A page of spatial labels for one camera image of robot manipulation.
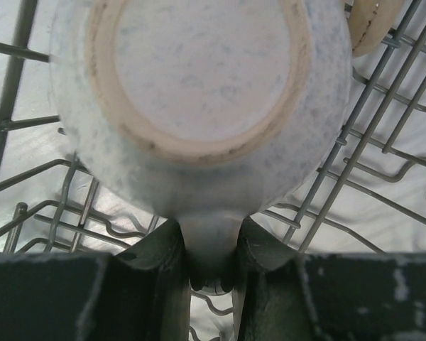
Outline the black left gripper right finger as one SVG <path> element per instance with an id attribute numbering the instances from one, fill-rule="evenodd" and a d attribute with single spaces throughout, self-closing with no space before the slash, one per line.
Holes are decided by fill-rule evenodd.
<path id="1" fill-rule="evenodd" d="M 301 254 L 246 219 L 233 304 L 238 340 L 426 340 L 426 253 Z"/>

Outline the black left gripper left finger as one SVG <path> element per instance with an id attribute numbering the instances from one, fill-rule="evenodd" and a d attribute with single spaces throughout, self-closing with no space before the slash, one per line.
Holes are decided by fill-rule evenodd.
<path id="1" fill-rule="evenodd" d="M 0 254 L 0 340 L 186 340 L 189 319 L 175 221 L 115 256 Z"/>

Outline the grey wire dish rack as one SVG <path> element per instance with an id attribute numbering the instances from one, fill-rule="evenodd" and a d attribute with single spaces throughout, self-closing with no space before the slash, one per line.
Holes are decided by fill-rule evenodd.
<path id="1" fill-rule="evenodd" d="M 0 1 L 0 254 L 115 256 L 177 221 L 104 187 L 67 137 L 50 75 L 59 2 Z M 354 1 L 339 2 L 349 31 Z M 426 1 L 404 1 L 375 49 L 354 58 L 351 47 L 351 66 L 344 122 L 324 160 L 244 220 L 301 254 L 426 253 Z M 228 291 L 194 289 L 185 249 L 186 340 L 238 340 L 237 244 Z"/>

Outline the white speckled ceramic mug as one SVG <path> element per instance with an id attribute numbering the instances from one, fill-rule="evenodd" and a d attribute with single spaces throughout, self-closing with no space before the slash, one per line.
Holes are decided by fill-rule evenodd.
<path id="1" fill-rule="evenodd" d="M 351 74 L 339 1 L 60 1 L 50 35 L 81 162 L 179 223 L 197 290 L 230 290 L 243 220 L 320 166 Z"/>

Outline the beige ceramic mug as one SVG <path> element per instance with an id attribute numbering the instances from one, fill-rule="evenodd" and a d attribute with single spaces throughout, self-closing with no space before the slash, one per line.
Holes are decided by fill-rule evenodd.
<path id="1" fill-rule="evenodd" d="M 348 19 L 352 56 L 370 53 L 384 39 L 403 7 L 401 0 L 356 0 Z"/>

